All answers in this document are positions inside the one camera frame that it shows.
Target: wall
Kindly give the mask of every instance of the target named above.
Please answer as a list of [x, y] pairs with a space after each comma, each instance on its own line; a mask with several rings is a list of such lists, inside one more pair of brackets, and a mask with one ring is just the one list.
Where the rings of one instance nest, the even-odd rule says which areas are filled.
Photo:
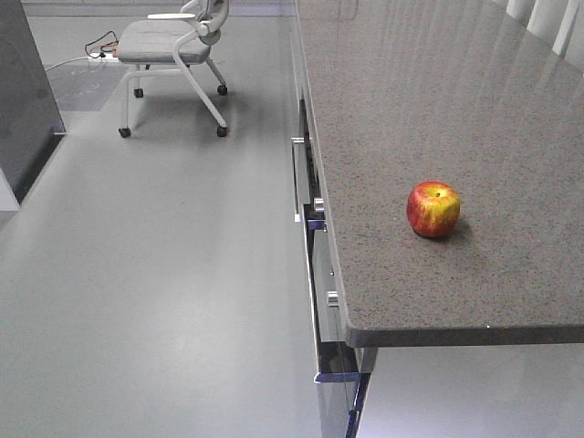
[[[143, 16], [176, 12], [189, 0], [22, 0], [28, 16]], [[230, 0], [232, 15], [283, 15], [294, 0]]]

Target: electrical cord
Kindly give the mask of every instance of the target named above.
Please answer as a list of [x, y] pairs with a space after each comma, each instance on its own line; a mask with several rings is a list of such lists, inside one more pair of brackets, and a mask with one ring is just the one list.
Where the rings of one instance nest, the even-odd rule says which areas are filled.
[[[113, 35], [114, 40], [110, 41], [109, 43], [106, 43], [106, 44], [98, 44], [96, 46], [93, 46], [94, 44], [98, 43], [103, 38], [107, 37], [108, 35]], [[100, 36], [95, 41], [91, 41], [90, 43], [87, 43], [85, 45], [85, 53], [87, 54], [88, 57], [92, 57], [94, 59], [97, 59], [99, 57], [105, 57], [106, 53], [114, 51], [114, 47], [118, 45], [118, 42], [119, 42], [118, 36], [116, 36], [116, 33], [113, 30], [110, 30], [109, 32], [106, 32], [105, 34]], [[93, 50], [96, 48], [99, 49], [99, 53], [96, 56], [94, 56]]]
[[45, 71], [52, 70], [55, 67], [62, 66], [63, 64], [67, 64], [69, 62], [80, 61], [81, 59], [87, 59], [87, 57], [74, 57], [73, 59], [68, 59], [67, 61], [59, 62], [58, 64], [55, 64], [54, 66], [51, 66], [49, 68], [45, 68]]
[[[108, 35], [113, 35], [113, 37], [115, 39], [113, 41], [110, 41], [109, 43], [106, 43], [106, 44], [97, 44], [96, 46], [93, 46], [94, 44], [98, 43], [103, 38], [107, 37]], [[87, 54], [88, 57], [91, 57], [93, 59], [99, 59], [101, 57], [105, 57], [106, 53], [114, 53], [117, 45], [118, 45], [118, 37], [116, 36], [116, 33], [113, 30], [110, 30], [109, 32], [106, 32], [104, 35], [100, 36], [95, 41], [91, 41], [90, 43], [87, 43], [85, 45], [85, 53]], [[94, 53], [94, 50], [96, 50], [96, 49], [99, 50], [99, 53], [97, 53], [97, 54]], [[55, 64], [54, 66], [51, 66], [49, 68], [45, 68], [45, 71], [52, 70], [53, 68], [62, 66], [63, 64], [68, 64], [69, 62], [80, 61], [81, 59], [87, 59], [87, 57], [74, 57], [73, 59], [68, 59], [67, 61], [59, 62], [59, 63]]]

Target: red apple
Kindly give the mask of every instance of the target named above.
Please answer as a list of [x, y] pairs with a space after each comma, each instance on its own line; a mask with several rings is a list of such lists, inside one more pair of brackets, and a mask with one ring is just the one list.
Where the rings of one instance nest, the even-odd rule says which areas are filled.
[[444, 182], [420, 182], [408, 197], [406, 213], [417, 234], [426, 237], [447, 235], [458, 220], [460, 196]]

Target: gray chair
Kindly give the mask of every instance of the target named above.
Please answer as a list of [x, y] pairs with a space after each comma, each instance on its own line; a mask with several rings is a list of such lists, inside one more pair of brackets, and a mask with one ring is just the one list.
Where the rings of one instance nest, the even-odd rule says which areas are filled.
[[[122, 79], [125, 93], [121, 107], [120, 135], [130, 136], [128, 125], [130, 82], [135, 81], [134, 96], [142, 98], [140, 78], [185, 76], [197, 95], [211, 111], [219, 126], [217, 135], [227, 135], [227, 123], [195, 79], [191, 66], [206, 63], [219, 80], [217, 92], [227, 94], [225, 80], [209, 57], [211, 46], [221, 37], [221, 26], [229, 15], [229, 0], [192, 0], [178, 14], [154, 14], [148, 20], [129, 25], [120, 37], [117, 57], [132, 64], [134, 71]], [[153, 68], [165, 65], [171, 68]]]

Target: granite countertop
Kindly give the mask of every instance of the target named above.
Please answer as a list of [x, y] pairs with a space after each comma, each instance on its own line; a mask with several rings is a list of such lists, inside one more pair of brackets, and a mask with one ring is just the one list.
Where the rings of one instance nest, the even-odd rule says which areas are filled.
[[[584, 342], [584, 80], [490, 0], [298, 0], [353, 347]], [[419, 237], [414, 185], [462, 197]]]

